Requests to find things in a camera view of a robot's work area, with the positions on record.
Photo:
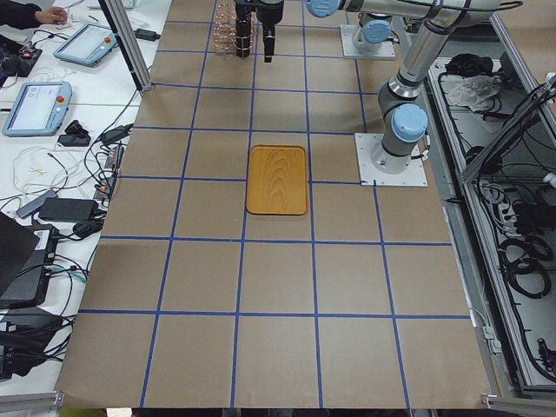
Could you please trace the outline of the person hand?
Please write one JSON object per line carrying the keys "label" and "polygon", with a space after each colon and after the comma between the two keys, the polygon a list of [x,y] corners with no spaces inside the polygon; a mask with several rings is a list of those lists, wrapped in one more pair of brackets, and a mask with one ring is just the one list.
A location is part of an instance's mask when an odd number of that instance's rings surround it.
{"label": "person hand", "polygon": [[34,17],[40,24],[64,25],[68,21],[66,9],[58,6],[51,6],[46,10],[36,11]]}

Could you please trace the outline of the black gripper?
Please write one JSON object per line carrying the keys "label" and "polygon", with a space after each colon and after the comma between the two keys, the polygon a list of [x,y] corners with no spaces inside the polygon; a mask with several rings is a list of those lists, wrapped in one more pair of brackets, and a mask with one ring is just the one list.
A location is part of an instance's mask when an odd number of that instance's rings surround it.
{"label": "black gripper", "polygon": [[271,63],[275,54],[275,26],[283,17],[283,0],[260,0],[256,6],[257,19],[263,24],[264,62]]}

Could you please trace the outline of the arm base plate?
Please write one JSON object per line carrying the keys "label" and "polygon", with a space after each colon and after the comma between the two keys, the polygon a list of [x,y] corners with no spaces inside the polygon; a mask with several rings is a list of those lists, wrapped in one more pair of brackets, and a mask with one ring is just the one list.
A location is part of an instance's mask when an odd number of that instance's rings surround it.
{"label": "arm base plate", "polygon": [[382,148],[383,134],[356,133],[360,184],[378,187],[427,186],[424,162],[419,158],[419,146],[415,145],[410,156],[391,156]]}
{"label": "arm base plate", "polygon": [[350,59],[394,60],[390,40],[391,23],[373,20],[362,26],[343,24],[340,28],[343,56]]}

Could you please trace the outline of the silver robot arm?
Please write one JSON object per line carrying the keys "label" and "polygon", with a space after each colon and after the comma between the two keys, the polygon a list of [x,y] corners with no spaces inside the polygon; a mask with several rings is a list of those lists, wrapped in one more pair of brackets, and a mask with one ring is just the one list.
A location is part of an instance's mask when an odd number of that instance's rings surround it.
{"label": "silver robot arm", "polygon": [[[305,1],[310,15],[317,18],[329,17],[340,10],[344,1]],[[283,1],[236,1],[236,37],[240,37],[240,23],[251,30],[251,14],[262,25],[264,62],[271,63],[275,54],[275,26],[283,18]],[[391,33],[391,17],[377,13],[359,13],[359,23],[354,33],[356,46],[385,42]]]}
{"label": "silver robot arm", "polygon": [[521,1],[307,1],[311,15],[329,17],[338,10],[421,18],[423,23],[397,74],[381,88],[379,105],[385,124],[372,164],[396,175],[407,169],[417,142],[427,131],[426,112],[415,103],[420,86],[449,36],[459,27],[488,19],[494,12],[520,7]]}

